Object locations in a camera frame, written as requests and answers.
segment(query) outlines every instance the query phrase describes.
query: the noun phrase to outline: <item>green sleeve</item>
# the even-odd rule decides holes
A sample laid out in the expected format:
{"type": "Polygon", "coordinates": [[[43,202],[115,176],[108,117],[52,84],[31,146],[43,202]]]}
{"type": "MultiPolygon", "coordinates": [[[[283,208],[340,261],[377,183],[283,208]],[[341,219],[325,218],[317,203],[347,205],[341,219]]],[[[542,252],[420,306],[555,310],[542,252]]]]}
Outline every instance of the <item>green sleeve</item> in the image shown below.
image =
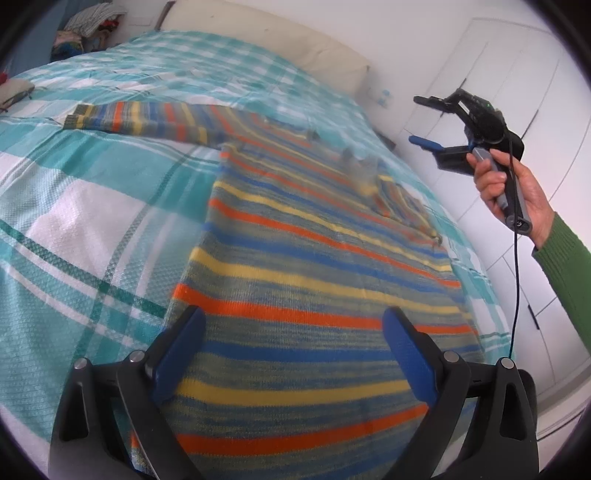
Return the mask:
{"type": "Polygon", "coordinates": [[[591,254],[558,213],[550,236],[533,257],[591,352],[591,254]]]}

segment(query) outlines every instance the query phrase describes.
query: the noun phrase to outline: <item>gray handle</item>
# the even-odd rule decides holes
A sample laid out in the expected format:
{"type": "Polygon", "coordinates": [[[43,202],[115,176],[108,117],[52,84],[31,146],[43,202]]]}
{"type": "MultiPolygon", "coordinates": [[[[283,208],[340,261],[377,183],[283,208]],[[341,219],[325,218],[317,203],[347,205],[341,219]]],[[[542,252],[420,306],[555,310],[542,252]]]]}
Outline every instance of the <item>gray handle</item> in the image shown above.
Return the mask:
{"type": "MultiPolygon", "coordinates": [[[[488,150],[486,150],[484,148],[477,147],[472,150],[472,154],[476,157],[476,161],[478,163],[488,159],[491,161],[491,167],[494,171],[501,171],[499,169],[499,166],[497,165],[495,159],[492,158],[492,155],[488,150]]],[[[509,206],[509,202],[507,202],[507,195],[505,195],[505,192],[501,193],[496,198],[496,203],[499,207],[501,207],[502,211],[505,211],[505,209],[509,206]]]]}
{"type": "MultiPolygon", "coordinates": [[[[485,148],[476,147],[472,149],[472,154],[476,157],[477,162],[481,162],[483,160],[490,160],[491,167],[494,171],[501,171],[499,168],[499,164],[492,158],[491,153],[486,150],[485,148]]],[[[529,213],[527,212],[527,208],[525,207],[525,200],[523,198],[523,193],[521,192],[521,185],[519,185],[519,180],[517,176],[513,176],[515,180],[515,184],[517,185],[517,198],[515,202],[518,205],[518,212],[521,214],[517,218],[517,233],[521,235],[527,235],[531,232],[531,219],[529,213]]],[[[501,208],[501,211],[505,215],[505,224],[511,230],[513,230],[513,224],[515,223],[515,212],[513,208],[509,208],[509,201],[507,201],[507,195],[505,192],[501,193],[496,198],[496,204],[501,208]]]]}

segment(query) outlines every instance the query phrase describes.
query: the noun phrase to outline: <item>striped sweater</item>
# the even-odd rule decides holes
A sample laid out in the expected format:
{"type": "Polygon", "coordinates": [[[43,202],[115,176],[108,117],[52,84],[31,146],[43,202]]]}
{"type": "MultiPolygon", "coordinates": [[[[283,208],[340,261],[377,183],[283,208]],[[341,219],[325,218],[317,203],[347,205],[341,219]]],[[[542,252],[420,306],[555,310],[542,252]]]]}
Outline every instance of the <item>striped sweater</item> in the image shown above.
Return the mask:
{"type": "Polygon", "coordinates": [[[440,348],[482,361],[437,233],[379,159],[219,106],[80,105],[66,128],[221,152],[167,312],[207,313],[203,349],[163,408],[206,478],[383,475],[427,411],[382,335],[390,305],[440,348]]]}

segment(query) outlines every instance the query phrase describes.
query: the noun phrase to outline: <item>white pillow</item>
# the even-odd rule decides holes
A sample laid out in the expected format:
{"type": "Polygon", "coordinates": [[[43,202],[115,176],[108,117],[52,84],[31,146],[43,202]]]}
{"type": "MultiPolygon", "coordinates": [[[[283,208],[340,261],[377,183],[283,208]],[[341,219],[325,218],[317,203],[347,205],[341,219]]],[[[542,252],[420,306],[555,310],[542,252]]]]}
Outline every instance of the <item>white pillow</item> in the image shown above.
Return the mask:
{"type": "Polygon", "coordinates": [[[222,0],[178,0],[162,30],[198,30],[266,48],[332,88],[353,96],[369,61],[311,28],[255,8],[222,0]]]}

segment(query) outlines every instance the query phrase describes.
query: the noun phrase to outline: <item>hand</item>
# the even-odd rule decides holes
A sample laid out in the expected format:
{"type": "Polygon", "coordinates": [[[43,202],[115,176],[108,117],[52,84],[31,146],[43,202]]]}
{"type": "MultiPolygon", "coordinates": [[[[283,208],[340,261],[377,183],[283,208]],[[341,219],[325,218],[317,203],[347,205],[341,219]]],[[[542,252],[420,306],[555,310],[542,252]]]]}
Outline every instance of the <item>hand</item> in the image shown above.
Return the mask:
{"type": "MultiPolygon", "coordinates": [[[[508,153],[491,150],[491,155],[498,163],[509,167],[508,153]]],[[[480,192],[480,198],[486,203],[486,206],[493,215],[505,223],[505,215],[495,200],[505,191],[506,174],[500,171],[493,171],[490,160],[484,160],[478,163],[471,153],[466,155],[466,159],[474,168],[474,183],[480,192]]],[[[513,158],[513,168],[521,185],[525,208],[531,218],[532,228],[530,238],[539,250],[550,236],[555,213],[531,170],[515,157],[513,158]]]]}

